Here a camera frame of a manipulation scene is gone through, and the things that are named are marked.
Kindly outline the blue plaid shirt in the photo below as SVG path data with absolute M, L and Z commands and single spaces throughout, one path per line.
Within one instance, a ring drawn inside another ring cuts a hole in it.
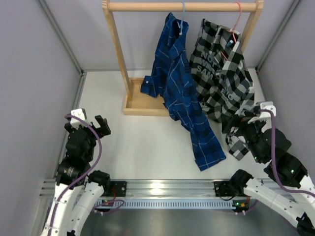
M 141 93 L 163 98 L 163 105 L 174 121 L 190 134 L 195 163 L 204 171 L 226 159 L 197 98 L 186 53 L 189 25 L 169 13 L 155 50 L 150 75 L 144 77 Z

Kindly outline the light blue wire hanger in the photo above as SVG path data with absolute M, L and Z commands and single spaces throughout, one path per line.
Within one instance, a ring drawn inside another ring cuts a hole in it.
M 186 5 L 185 2 L 182 1 L 182 18 L 180 21 L 177 22 L 178 28 L 179 28 L 179 36 L 183 35 L 183 29 L 184 29 L 184 18 L 185 18 L 185 12 L 186 12 Z

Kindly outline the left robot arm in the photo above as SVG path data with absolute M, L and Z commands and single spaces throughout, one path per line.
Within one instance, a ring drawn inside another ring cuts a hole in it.
M 95 165 L 90 164 L 95 146 L 101 146 L 101 138 L 111 133 L 107 120 L 96 116 L 100 125 L 96 128 L 84 109 L 72 110 L 66 119 L 66 153 L 57 168 L 55 193 L 43 236 L 80 235 L 96 200 L 111 192 L 110 175 L 95 171 Z

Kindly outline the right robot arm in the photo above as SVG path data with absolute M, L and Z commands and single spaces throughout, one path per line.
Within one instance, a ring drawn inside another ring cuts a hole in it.
M 237 136 L 257 163 L 266 164 L 269 180 L 239 169 L 224 193 L 258 200 L 283 217 L 301 236 L 315 234 L 315 184 L 301 161 L 288 152 L 291 141 L 278 129 L 264 130 L 265 122 L 240 122 Z

